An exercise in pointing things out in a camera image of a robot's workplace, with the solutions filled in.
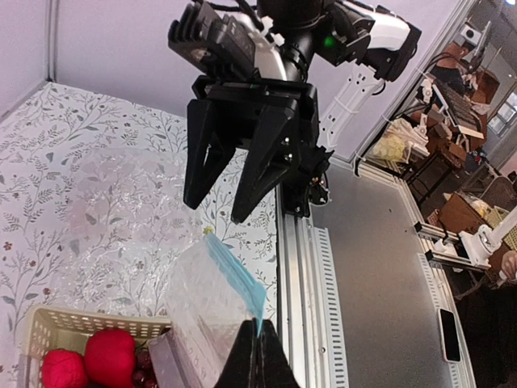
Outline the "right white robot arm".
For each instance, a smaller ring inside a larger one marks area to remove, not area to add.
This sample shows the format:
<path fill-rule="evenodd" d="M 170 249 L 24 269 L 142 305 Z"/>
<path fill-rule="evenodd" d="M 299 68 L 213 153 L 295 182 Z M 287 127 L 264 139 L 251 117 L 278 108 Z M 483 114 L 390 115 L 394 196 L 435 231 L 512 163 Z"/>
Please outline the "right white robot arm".
<path fill-rule="evenodd" d="M 236 150 L 247 156 L 231 218 L 245 221 L 280 188 L 284 212 L 307 217 L 329 200 L 326 172 L 340 131 L 384 82 L 395 81 L 421 32 L 382 6 L 357 1 L 194 1 L 168 31 L 171 50 L 200 71 L 187 106 L 183 200 L 200 206 Z M 321 119 L 308 81 L 314 57 L 359 73 Z"/>

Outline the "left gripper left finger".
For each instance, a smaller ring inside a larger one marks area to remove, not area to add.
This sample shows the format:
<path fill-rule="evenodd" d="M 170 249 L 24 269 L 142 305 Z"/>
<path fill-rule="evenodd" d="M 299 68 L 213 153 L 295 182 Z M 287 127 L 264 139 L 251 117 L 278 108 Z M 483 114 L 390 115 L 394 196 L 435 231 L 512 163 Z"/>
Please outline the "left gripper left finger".
<path fill-rule="evenodd" d="M 256 318 L 245 320 L 239 327 L 228 359 L 216 388 L 251 388 L 256 386 L 259 340 Z"/>

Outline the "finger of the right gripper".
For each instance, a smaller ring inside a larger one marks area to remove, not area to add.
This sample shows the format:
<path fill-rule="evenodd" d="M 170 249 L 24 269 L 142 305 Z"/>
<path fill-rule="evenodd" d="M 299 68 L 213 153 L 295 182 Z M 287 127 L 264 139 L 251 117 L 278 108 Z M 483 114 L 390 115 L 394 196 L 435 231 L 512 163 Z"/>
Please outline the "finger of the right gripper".
<path fill-rule="evenodd" d="M 183 201 L 197 209 L 227 167 L 236 151 L 223 133 L 219 107 L 207 99 L 193 99 L 187 106 L 187 169 Z"/>
<path fill-rule="evenodd" d="M 299 126 L 297 107 L 267 106 L 263 109 L 235 193 L 233 222 L 243 223 L 262 198 L 299 167 Z"/>

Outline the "clear zip bag blue zipper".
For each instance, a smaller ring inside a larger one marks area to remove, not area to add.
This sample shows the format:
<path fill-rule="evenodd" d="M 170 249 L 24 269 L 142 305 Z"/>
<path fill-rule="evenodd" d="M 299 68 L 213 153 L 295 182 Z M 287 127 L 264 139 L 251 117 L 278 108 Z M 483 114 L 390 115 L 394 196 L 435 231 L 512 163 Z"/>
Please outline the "clear zip bag blue zipper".
<path fill-rule="evenodd" d="M 160 387 L 214 387 L 227 368 L 241 326 L 259 337 L 267 298 L 213 233 L 172 264 L 165 292 L 170 329 L 148 343 Z"/>

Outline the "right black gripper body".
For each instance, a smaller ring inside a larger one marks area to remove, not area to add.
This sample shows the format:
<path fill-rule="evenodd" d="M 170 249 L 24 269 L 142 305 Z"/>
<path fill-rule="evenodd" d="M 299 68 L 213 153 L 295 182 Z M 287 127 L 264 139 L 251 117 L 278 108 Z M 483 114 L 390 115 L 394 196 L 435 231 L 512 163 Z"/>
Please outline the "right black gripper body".
<path fill-rule="evenodd" d="M 235 143 L 236 150 L 248 149 L 255 125 L 267 106 L 299 109 L 301 163 L 275 187 L 281 188 L 284 212 L 298 217 L 310 215 L 309 201 L 314 188 L 330 166 L 331 151 L 317 143 L 319 135 L 317 90 L 304 82 L 260 78 L 249 82 L 215 81 L 200 76 L 192 89 L 194 99 L 207 99 L 219 107 L 223 133 Z"/>

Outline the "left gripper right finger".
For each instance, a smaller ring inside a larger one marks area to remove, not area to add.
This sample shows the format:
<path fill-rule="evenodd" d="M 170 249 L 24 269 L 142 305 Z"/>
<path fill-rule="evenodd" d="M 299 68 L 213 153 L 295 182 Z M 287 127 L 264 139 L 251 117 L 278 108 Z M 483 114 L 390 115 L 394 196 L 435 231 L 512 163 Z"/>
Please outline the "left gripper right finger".
<path fill-rule="evenodd" d="M 258 341 L 257 387 L 294 387 L 294 376 L 280 338 L 270 320 L 264 320 Z"/>

